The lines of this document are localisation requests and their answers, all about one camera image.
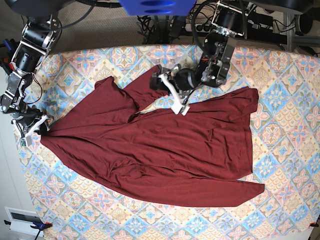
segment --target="table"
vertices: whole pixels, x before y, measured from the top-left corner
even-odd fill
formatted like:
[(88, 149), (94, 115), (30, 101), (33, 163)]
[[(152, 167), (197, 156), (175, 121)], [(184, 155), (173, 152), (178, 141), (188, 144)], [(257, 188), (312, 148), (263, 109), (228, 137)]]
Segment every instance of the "table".
[[(87, 96), (96, 81), (114, 76), (124, 88), (156, 64), (192, 67), (200, 56), (193, 45), (50, 55), (36, 74), (43, 88), (36, 105), (57, 120)], [(33, 135), (32, 146), (18, 147), (18, 152), (35, 210), (45, 222), (53, 223), (45, 239), (255, 240), (307, 230), (320, 214), (320, 60), (238, 47), (226, 85), (205, 86), (191, 101), (245, 86), (258, 89), (259, 104), (251, 114), (253, 174), (242, 180), (264, 183), (264, 193), (238, 207), (219, 208), (132, 199), (68, 169)], [(37, 100), (40, 92), (32, 83), (25, 101)], [(172, 103), (171, 97), (162, 97), (146, 111), (168, 108)]]

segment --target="tiled pattern fabric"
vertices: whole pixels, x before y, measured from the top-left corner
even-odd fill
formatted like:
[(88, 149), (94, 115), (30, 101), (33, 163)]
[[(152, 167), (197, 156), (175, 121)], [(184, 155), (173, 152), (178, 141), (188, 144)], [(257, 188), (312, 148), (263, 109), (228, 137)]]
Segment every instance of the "tiled pattern fabric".
[[(57, 120), (87, 96), (96, 81), (114, 76), (124, 88), (156, 64), (194, 67), (200, 56), (198, 48), (188, 45), (51, 55), (36, 74), (44, 90), (37, 106)], [(18, 152), (35, 210), (53, 223), (45, 231), (46, 239), (255, 240), (307, 230), (320, 214), (320, 59), (237, 48), (227, 83), (202, 87), (192, 101), (245, 86), (257, 88), (260, 99), (257, 112), (251, 114), (253, 174), (242, 180), (264, 183), (264, 193), (238, 207), (219, 208), (132, 199), (68, 169), (34, 135), (33, 145)], [(33, 83), (26, 102), (35, 101), (40, 91)], [(172, 103), (171, 97), (162, 97), (146, 111)]]

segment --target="black device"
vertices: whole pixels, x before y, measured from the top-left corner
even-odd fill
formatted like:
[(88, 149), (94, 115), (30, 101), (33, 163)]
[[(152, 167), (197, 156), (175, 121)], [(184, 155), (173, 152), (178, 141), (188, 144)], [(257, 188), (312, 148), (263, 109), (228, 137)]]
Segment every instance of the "black device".
[[(14, 71), (8, 77), (8, 86), (0, 97), (0, 110), (4, 114), (11, 114), (12, 123), (20, 133), (20, 144), (31, 144), (31, 134), (40, 135), (48, 130), (48, 119), (44, 111), (30, 107), (24, 102), (25, 89), (34, 80), (34, 73), (41, 56), (49, 54), (61, 34), (58, 11), (74, 0), (5, 0), (15, 12), (26, 16), (28, 21), (22, 31), (22, 40), (12, 56)], [(119, 3), (98, 2), (97, 0), (76, 0), (91, 5), (86, 13), (88, 15), (94, 6), (108, 8), (120, 7)], [(217, 88), (226, 82), (230, 59), (236, 47), (236, 38), (247, 38), (251, 32), (248, 30), (248, 14), (251, 9), (249, 2), (273, 11), (301, 15), (313, 6), (313, 0), (206, 0), (201, 3), (192, 16), (191, 32), (194, 42), (201, 48), (203, 54), (196, 69), (176, 66), (174, 69), (162, 69), (155, 74), (150, 85), (153, 89), (171, 88), (188, 102), (190, 95), (201, 85)], [(204, 44), (199, 40), (196, 17), (201, 9), (210, 4), (215, 4), (214, 16), (206, 30)], [(183, 16), (153, 16), (157, 26), (170, 26), (170, 31), (159, 32), (161, 39), (176, 38), (180, 35), (184, 25)]]

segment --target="dark red garment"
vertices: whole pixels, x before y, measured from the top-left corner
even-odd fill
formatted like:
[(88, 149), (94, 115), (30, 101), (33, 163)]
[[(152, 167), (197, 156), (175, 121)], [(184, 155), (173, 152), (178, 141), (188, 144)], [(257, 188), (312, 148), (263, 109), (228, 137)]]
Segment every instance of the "dark red garment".
[(165, 91), (149, 88), (155, 66), (125, 89), (112, 77), (42, 136), (68, 168), (129, 197), (188, 207), (235, 207), (264, 191), (237, 181), (252, 173), (250, 113), (258, 91), (248, 87), (190, 105), (137, 114)]

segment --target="red fabric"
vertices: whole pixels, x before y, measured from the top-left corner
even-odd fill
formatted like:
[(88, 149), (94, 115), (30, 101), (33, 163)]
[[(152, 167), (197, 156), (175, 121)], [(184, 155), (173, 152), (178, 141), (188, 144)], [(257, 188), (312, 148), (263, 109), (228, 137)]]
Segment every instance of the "red fabric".
[(42, 136), (41, 143), (80, 175), (129, 197), (188, 207), (235, 207), (264, 191), (237, 181), (252, 173), (248, 87), (190, 105), (136, 114), (165, 91), (149, 88), (158, 66), (121, 90), (108, 77)]

